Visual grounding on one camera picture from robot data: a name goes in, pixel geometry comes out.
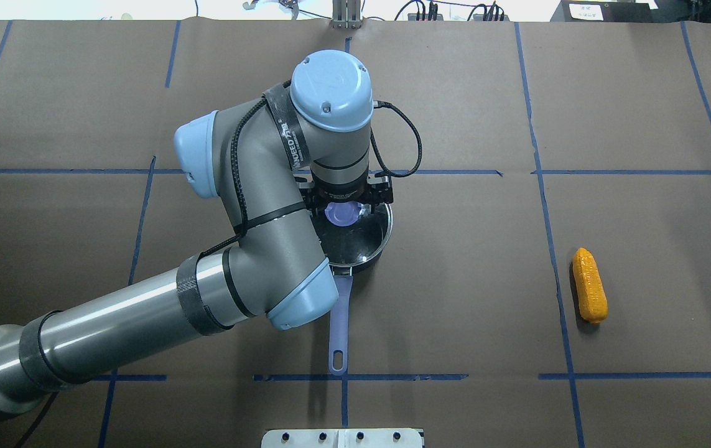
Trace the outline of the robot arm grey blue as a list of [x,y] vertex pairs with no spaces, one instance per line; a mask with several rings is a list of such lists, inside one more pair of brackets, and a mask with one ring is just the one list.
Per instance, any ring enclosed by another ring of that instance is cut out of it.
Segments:
[[356,203],[393,202],[387,169],[369,174],[373,99],[366,65],[339,49],[304,57],[261,98],[182,125],[174,149],[188,184],[219,198],[234,237],[178,267],[20,326],[0,324],[0,421],[46,395],[265,315],[279,330],[338,300],[312,217],[355,229]]

